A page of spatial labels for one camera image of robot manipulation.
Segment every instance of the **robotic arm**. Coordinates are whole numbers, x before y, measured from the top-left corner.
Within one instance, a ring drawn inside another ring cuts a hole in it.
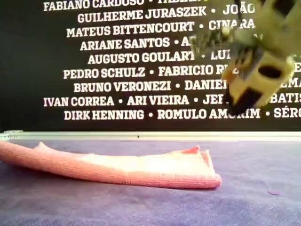
[[[240,8],[240,1],[234,2]],[[301,0],[256,0],[255,29],[223,27],[191,39],[196,60],[205,52],[230,48],[231,60],[222,74],[229,114],[265,106],[293,76],[293,55],[301,53],[300,8]]]

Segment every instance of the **pink towel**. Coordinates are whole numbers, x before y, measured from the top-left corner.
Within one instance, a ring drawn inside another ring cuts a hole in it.
[[[217,188],[222,183],[209,152],[199,147],[138,157],[61,152],[42,142],[31,149],[0,141],[0,160],[102,183],[180,189]]]

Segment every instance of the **pink cloth edge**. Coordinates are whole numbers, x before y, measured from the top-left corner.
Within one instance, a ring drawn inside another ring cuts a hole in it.
[[[57,153],[53,153],[49,149],[51,148],[42,148],[40,144],[35,149],[30,149],[0,141],[0,159],[11,164],[25,166],[34,170],[103,183],[167,188],[216,188],[222,182],[220,175],[215,173],[202,175],[198,172],[196,175],[189,176],[186,176],[185,172],[181,175],[162,175],[145,172],[132,172],[129,174],[128,172],[91,164],[76,158],[70,158],[71,153],[57,150]]]

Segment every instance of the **white metal strip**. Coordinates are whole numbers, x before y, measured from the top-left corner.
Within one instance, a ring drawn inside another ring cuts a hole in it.
[[[301,132],[23,132],[6,131],[2,137],[20,140],[258,140],[301,141]]]

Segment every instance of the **towel fold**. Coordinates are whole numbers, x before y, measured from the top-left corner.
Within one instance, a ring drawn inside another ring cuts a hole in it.
[[[62,152],[40,144],[34,149],[0,141],[0,160],[70,178],[135,186],[217,188],[222,178],[209,151],[188,150],[145,156]]]

